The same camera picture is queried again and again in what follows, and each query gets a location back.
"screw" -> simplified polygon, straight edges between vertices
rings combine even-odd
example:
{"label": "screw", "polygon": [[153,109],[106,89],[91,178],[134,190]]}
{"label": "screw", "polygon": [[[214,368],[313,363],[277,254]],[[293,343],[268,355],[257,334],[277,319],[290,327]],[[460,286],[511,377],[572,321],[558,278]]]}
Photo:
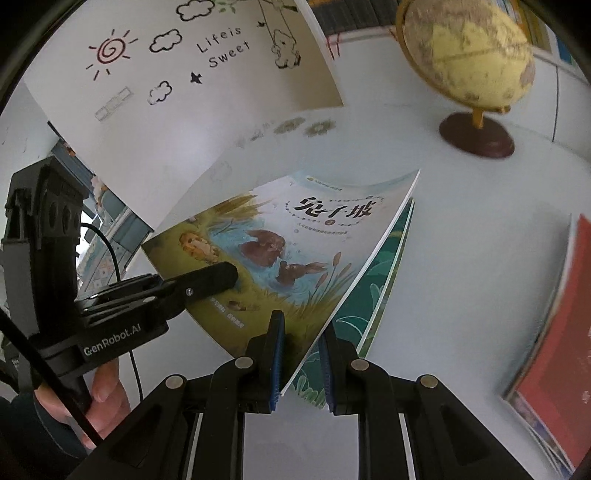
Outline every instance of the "screw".
{"label": "screw", "polygon": [[166,379],[165,385],[171,389],[175,390],[176,388],[182,387],[184,384],[183,377],[179,377],[178,375],[172,375]]}
{"label": "screw", "polygon": [[357,358],[351,362],[351,368],[358,372],[365,372],[369,368],[369,362],[362,358]]}
{"label": "screw", "polygon": [[421,385],[426,388],[435,388],[439,380],[432,375],[423,375],[421,377]]}
{"label": "screw", "polygon": [[250,368],[253,363],[254,361],[249,356],[242,356],[240,358],[236,358],[234,365],[236,365],[236,368],[243,369]]}

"white table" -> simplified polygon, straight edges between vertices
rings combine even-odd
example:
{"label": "white table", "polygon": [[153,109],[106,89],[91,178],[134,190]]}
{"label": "white table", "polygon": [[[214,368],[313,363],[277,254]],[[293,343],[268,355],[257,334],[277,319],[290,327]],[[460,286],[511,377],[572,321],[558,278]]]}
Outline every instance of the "white table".
{"label": "white table", "polygon": [[[259,184],[305,169],[349,184],[417,168],[416,209],[400,271],[369,359],[391,375],[438,376],[535,480],[556,478],[529,434],[497,396],[543,314],[566,245],[569,214],[591,216],[591,166],[521,127],[505,161],[464,154],[437,127],[450,111],[367,106],[307,113],[336,128],[300,128],[234,148],[208,170],[158,231]],[[153,271],[139,254],[129,275]],[[166,375],[198,377],[229,356],[183,313],[136,356],[144,389]],[[122,364],[132,395],[131,370]],[[318,411],[293,392],[271,416],[246,421],[246,480],[357,478],[356,419]]]}

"illustrated book cover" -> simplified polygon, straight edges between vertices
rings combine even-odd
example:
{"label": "illustrated book cover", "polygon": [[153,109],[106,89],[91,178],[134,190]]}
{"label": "illustrated book cover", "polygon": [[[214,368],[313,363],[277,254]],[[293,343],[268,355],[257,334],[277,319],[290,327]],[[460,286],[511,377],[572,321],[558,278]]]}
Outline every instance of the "illustrated book cover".
{"label": "illustrated book cover", "polygon": [[187,308],[235,357],[267,331],[273,310],[283,311],[285,393],[388,239],[418,174],[341,186],[295,173],[198,213],[142,248],[164,279],[221,261],[237,267],[233,289]]}
{"label": "illustrated book cover", "polygon": [[591,446],[591,223],[571,236],[547,333],[505,399],[571,473]]}
{"label": "illustrated book cover", "polygon": [[[371,265],[332,320],[337,337],[352,342],[360,358],[367,355],[386,308],[413,211],[414,201],[411,200]],[[326,404],[318,344],[314,344],[306,357],[295,376],[293,387],[299,397],[312,405],[323,408]]]}

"globe stand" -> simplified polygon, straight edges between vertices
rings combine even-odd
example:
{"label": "globe stand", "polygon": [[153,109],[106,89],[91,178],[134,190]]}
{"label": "globe stand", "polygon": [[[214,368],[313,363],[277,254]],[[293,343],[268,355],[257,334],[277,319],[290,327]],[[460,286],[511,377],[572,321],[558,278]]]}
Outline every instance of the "globe stand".
{"label": "globe stand", "polygon": [[456,112],[439,125],[443,139],[464,152],[485,158],[507,158],[513,155],[515,143],[499,122],[484,119],[484,111]]}

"finger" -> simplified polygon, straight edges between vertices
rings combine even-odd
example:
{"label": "finger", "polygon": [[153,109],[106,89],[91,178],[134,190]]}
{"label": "finger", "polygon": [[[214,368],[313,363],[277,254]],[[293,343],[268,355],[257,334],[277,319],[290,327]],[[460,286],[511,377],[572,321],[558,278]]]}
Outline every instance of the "finger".
{"label": "finger", "polygon": [[118,382],[113,393],[104,402],[94,401],[86,418],[97,432],[104,429],[117,415],[121,404],[127,399],[121,382]]}
{"label": "finger", "polygon": [[[121,406],[119,408],[119,411],[115,415],[115,418],[113,418],[113,420],[111,420],[111,423],[109,423],[103,430],[101,430],[99,432],[100,437],[102,439],[107,438],[110,435],[110,433],[117,428],[117,425],[119,425],[119,423],[121,423],[125,419],[125,417],[127,415],[129,415],[129,412],[130,411],[131,411],[131,407],[129,406],[129,401],[126,399],[121,404]],[[84,435],[80,439],[80,441],[88,449],[94,449],[95,448],[95,444],[92,443],[92,441],[86,435]]]}
{"label": "finger", "polygon": [[119,359],[101,365],[96,369],[92,382],[92,398],[104,402],[111,396],[119,383]]}
{"label": "finger", "polygon": [[70,412],[51,388],[43,384],[35,390],[35,396],[49,415],[61,423],[67,422]]}

